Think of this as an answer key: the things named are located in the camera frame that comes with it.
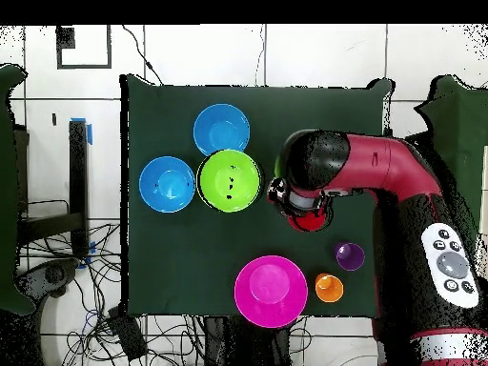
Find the white tile floor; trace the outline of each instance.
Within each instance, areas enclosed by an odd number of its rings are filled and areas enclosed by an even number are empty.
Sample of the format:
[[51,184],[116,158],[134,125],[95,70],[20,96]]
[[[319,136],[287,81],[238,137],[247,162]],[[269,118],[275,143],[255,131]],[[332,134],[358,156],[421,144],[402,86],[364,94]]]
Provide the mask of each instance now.
[[[483,26],[452,25],[202,25],[127,26],[165,84],[173,85],[263,85],[309,87],[365,87],[371,80],[389,77],[396,82],[391,105],[391,128],[397,137],[421,132],[425,122],[413,107],[427,96],[437,75],[455,73],[469,85],[488,81],[488,29]],[[105,63],[105,26],[75,26],[75,50],[63,50],[64,64]],[[262,40],[266,51],[261,54]],[[260,63],[256,70],[259,55]],[[68,199],[67,125],[72,117],[84,117],[92,124],[89,145],[89,190],[91,227],[119,223],[120,134],[118,98],[120,73],[138,74],[157,82],[146,69],[134,39],[121,26],[112,26],[112,68],[107,70],[58,70],[54,27],[0,27],[0,63],[25,67],[28,78],[10,95],[11,109],[19,124],[30,132],[30,201]],[[56,114],[56,126],[52,114]],[[33,205],[31,215],[62,213],[63,204]],[[91,236],[91,241],[103,237]],[[21,259],[26,270],[45,258],[30,245],[29,260]],[[120,253],[119,236],[113,234],[108,250]],[[117,256],[110,260],[117,262]],[[101,268],[101,263],[94,264]],[[111,280],[118,274],[110,272]],[[88,271],[77,270],[85,305],[94,308],[92,281]],[[118,303],[119,284],[103,280],[101,288],[107,308]],[[66,295],[50,298],[42,317],[42,343],[47,366],[61,366],[76,342],[69,332],[81,333],[86,312],[76,284]],[[167,337],[166,330],[181,324],[180,316],[142,318],[141,328],[155,352],[181,364],[173,355],[180,351],[182,328]],[[376,345],[371,338],[371,321],[364,318],[309,318],[312,340],[298,331],[291,338],[292,350],[310,342],[308,349],[293,354],[294,366],[376,366]],[[93,356],[107,354],[93,343]],[[110,344],[113,355],[119,347]],[[183,351],[192,345],[183,338]],[[194,357],[185,357],[188,366]],[[75,360],[72,366],[81,366]],[[122,357],[115,366],[129,366]],[[142,365],[171,366],[154,355]],[[105,361],[85,361],[84,366],[112,366]],[[131,366],[141,366],[137,360]]]

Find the green table surface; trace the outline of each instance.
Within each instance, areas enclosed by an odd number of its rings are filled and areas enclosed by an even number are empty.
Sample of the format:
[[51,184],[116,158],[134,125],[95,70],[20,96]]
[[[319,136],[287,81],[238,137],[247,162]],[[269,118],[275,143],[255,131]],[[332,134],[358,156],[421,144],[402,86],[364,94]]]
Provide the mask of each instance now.
[[432,128],[434,149],[463,197],[457,198],[452,211],[462,217],[458,225],[474,255],[479,242],[483,153],[488,146],[488,90],[444,75],[433,80],[428,100],[417,109]]
[[[208,208],[195,192],[178,213],[157,213],[140,197],[141,171],[152,159],[172,155],[196,173],[204,155],[193,142],[193,122],[214,103],[229,103],[249,119],[246,153],[273,177],[275,158],[286,138],[306,128],[383,134],[383,108],[392,83],[368,89],[156,87],[128,75],[129,88],[129,313],[235,315],[234,282],[251,260],[265,254],[291,259],[305,274],[309,297],[304,315],[376,315],[372,214],[367,194],[334,202],[334,220],[318,233],[300,233],[279,215],[263,194],[239,213]],[[361,245],[364,265],[341,270],[333,255],[341,240]],[[315,295],[323,272],[344,283],[333,304]]]

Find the small purple cup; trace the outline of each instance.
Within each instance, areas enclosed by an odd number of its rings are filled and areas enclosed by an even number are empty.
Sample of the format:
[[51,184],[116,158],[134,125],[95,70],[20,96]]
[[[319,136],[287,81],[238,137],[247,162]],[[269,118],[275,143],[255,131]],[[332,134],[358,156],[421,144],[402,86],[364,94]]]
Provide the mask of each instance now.
[[335,259],[342,269],[355,271],[364,263],[364,251],[355,243],[337,243],[335,245]]

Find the orange cup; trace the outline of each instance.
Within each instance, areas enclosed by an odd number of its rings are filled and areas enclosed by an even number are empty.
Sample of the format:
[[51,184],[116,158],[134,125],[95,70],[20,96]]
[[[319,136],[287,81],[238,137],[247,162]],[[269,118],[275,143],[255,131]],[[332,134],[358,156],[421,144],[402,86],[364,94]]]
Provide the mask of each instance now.
[[344,285],[336,276],[319,274],[315,279],[315,293],[323,302],[334,303],[344,295]]

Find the control button panel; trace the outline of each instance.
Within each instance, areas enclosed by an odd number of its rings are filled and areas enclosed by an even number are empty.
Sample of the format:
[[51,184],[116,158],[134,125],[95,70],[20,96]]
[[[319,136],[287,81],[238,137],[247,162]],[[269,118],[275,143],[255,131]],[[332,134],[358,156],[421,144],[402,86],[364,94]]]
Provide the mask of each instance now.
[[457,292],[459,290],[459,285],[453,279],[447,279],[444,282],[444,288],[446,288],[449,292]]
[[421,240],[437,293],[459,307],[476,307],[479,295],[473,269],[454,229],[434,223],[424,230]]

